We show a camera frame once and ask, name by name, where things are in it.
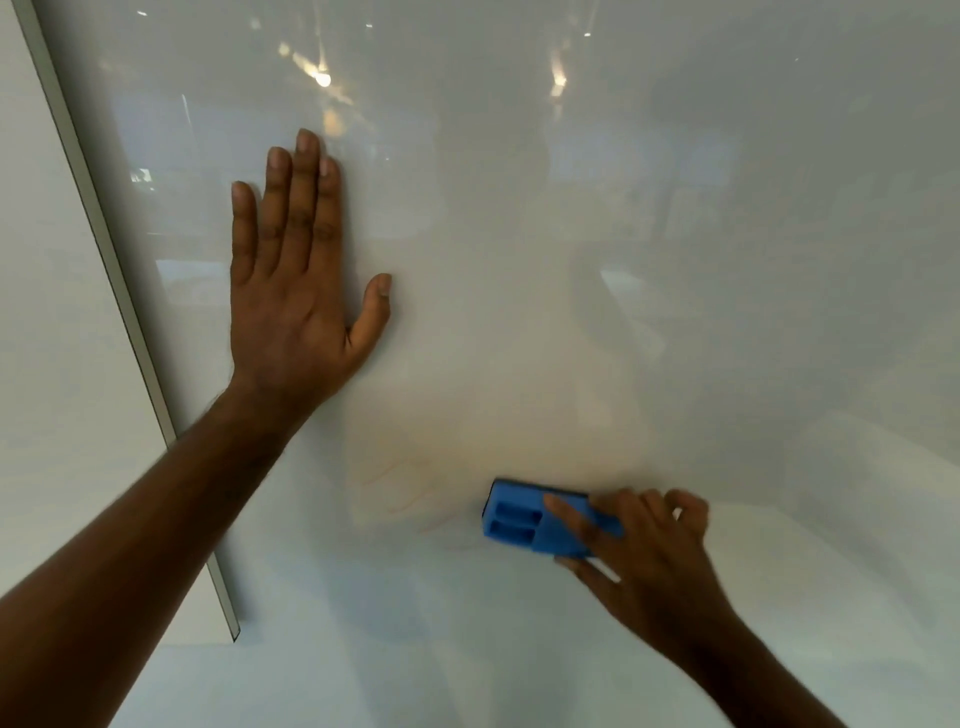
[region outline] hand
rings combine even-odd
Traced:
[[[626,489],[591,497],[593,508],[623,524],[622,539],[560,498],[544,496],[543,503],[620,580],[612,581],[588,561],[558,558],[558,563],[627,629],[681,668],[689,671],[698,652],[740,628],[704,549],[709,506],[702,498],[678,490],[662,496]]]
[[[344,318],[341,171],[301,129],[297,151],[270,150],[257,225],[250,186],[235,182],[228,394],[292,434],[361,367],[390,319],[391,277],[367,285]]]

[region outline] right hand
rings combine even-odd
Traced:
[[[623,524],[617,538],[562,499],[546,509],[619,577],[582,559],[558,558],[627,629],[681,668],[742,627],[704,549],[709,506],[680,490],[662,496],[631,490],[590,497],[590,505]]]

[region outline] wrist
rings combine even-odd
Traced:
[[[766,648],[733,612],[705,627],[676,662],[709,692],[709,685],[718,674],[728,674],[753,662]]]
[[[283,449],[302,421],[270,398],[231,381],[211,405],[207,416],[239,436]]]

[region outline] whiteboard frame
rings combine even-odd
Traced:
[[[31,0],[12,0],[12,4],[13,11],[20,23],[20,29],[27,42],[27,49],[33,60],[36,75],[40,80],[40,87],[46,97],[47,107],[57,128],[57,134],[60,136],[60,143],[66,154],[74,184],[77,185],[77,192],[80,195],[81,204],[84,206],[87,222],[97,243],[104,269],[107,272],[113,298],[120,310],[120,317],[123,320],[124,329],[127,331],[133,349],[133,355],[143,377],[147,396],[150,398],[163,440],[169,448],[177,440],[177,432],[174,430],[166,400],[163,398],[160,381],[156,376],[156,368],[150,357],[150,349],[147,346],[147,340],[144,338],[136,309],[133,307],[130,289],[124,279],[113,239],[110,237],[107,219],[104,217],[103,209],[100,206],[93,178],[90,176],[86,164],[83,147],[77,136],[73,120],[70,117],[70,110],[66,105],[66,99],[60,87],[57,69],[54,67],[53,59],[43,37],[33,2]],[[216,554],[210,554],[210,558],[206,562],[206,568],[213,582],[217,598],[220,600],[220,607],[223,610],[224,619],[227,621],[230,635],[236,640],[240,634],[240,622],[230,602],[227,584],[224,581],[220,565],[217,563]]]

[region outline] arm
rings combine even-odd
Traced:
[[[695,680],[733,725],[844,728],[734,612],[704,549],[706,501],[685,491],[592,497],[594,508],[623,524],[622,539],[558,498],[543,501],[619,581],[588,561],[558,561],[624,626]]]
[[[320,139],[271,150],[257,225],[237,182],[227,390],[95,521],[0,600],[0,723],[106,726],[213,548],[314,409],[363,364],[390,277],[344,324],[341,178]]]

